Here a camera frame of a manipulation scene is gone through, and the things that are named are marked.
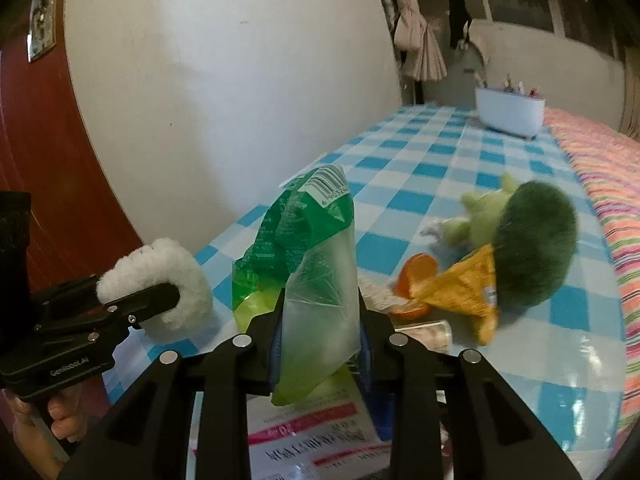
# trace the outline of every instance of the checkered tablecloth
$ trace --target checkered tablecloth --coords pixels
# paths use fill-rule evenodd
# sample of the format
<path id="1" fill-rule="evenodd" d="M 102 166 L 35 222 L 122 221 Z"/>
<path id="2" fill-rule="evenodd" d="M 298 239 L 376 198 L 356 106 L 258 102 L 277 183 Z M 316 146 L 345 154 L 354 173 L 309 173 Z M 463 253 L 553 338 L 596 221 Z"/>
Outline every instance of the checkered tablecloth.
<path id="1" fill-rule="evenodd" d="M 571 197 L 579 234 L 566 283 L 521 318 L 501 313 L 494 341 L 481 351 L 564 450 L 596 469 L 603 466 L 625 379 L 620 296 L 600 223 L 551 135 L 529 142 L 487 130 L 463 108 L 405 107 L 317 161 L 327 162 L 344 168 L 355 204 L 358 267 L 378 283 L 388 282 L 418 252 L 431 253 L 441 269 L 452 264 L 460 254 L 419 232 L 433 219 L 462 213 L 463 192 L 497 189 L 505 171 L 521 182 L 555 184 Z M 218 325 L 171 348 L 184 355 L 207 351 L 234 332 L 232 262 L 254 241 L 275 197 L 197 254 L 213 289 Z M 453 353 L 475 347 L 468 318 L 440 311 L 432 316 L 451 322 Z M 111 400 L 166 348 L 142 333 L 120 345 L 116 367 L 104 375 Z"/>

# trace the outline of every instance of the stuffed animal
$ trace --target stuffed animal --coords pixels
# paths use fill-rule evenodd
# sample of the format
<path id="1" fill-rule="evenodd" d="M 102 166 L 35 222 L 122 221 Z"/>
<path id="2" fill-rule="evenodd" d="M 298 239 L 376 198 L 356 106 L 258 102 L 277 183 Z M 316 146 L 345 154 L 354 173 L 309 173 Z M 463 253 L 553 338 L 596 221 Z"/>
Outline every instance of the stuffed animal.
<path id="1" fill-rule="evenodd" d="M 445 272 L 409 284 L 411 301 L 390 310 L 415 319 L 430 306 L 474 317 L 476 339 L 491 341 L 498 307 L 520 310 L 547 300 L 564 282 L 576 247 L 576 217 L 568 197 L 544 182 L 518 186 L 508 174 L 502 187 L 465 193 L 466 215 L 441 225 L 448 245 L 471 252 Z M 411 275 L 411 263 L 403 273 Z"/>

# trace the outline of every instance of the white storage box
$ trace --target white storage box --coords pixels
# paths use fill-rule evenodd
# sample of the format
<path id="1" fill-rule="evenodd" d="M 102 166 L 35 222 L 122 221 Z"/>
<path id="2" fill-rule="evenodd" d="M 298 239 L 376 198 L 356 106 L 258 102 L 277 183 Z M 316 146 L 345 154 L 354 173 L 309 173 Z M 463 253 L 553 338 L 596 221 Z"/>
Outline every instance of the white storage box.
<path id="1" fill-rule="evenodd" d="M 480 120 L 487 126 L 532 139 L 542 130 L 545 100 L 476 88 L 476 109 Z"/>

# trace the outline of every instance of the white wall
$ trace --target white wall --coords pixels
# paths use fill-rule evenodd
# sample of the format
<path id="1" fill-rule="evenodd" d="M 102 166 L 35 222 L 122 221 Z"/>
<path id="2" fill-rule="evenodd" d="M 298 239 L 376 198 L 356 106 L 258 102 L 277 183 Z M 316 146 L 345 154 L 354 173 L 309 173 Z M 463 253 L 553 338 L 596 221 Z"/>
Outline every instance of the white wall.
<path id="1" fill-rule="evenodd" d="M 578 41 L 536 28 L 474 20 L 491 27 L 491 61 L 486 67 L 490 86 L 499 86 L 511 73 L 527 90 L 539 86 L 546 105 L 564 108 L 617 130 L 625 99 L 622 63 Z"/>
<path id="2" fill-rule="evenodd" d="M 76 98 L 145 242 L 195 251 L 400 104 L 380 0 L 65 0 Z"/>

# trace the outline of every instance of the green plush toy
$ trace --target green plush toy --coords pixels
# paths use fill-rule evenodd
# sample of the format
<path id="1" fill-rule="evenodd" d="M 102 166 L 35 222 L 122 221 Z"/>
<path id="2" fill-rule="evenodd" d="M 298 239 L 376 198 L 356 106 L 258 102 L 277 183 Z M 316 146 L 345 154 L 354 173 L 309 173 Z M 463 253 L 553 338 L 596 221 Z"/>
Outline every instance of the green plush toy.
<path id="1" fill-rule="evenodd" d="M 576 247 L 576 217 L 557 187 L 518 185 L 505 173 L 501 188 L 461 197 L 466 215 L 442 225 L 447 245 L 467 243 L 472 252 L 494 249 L 498 306 L 523 308 L 547 300 L 564 282 Z"/>

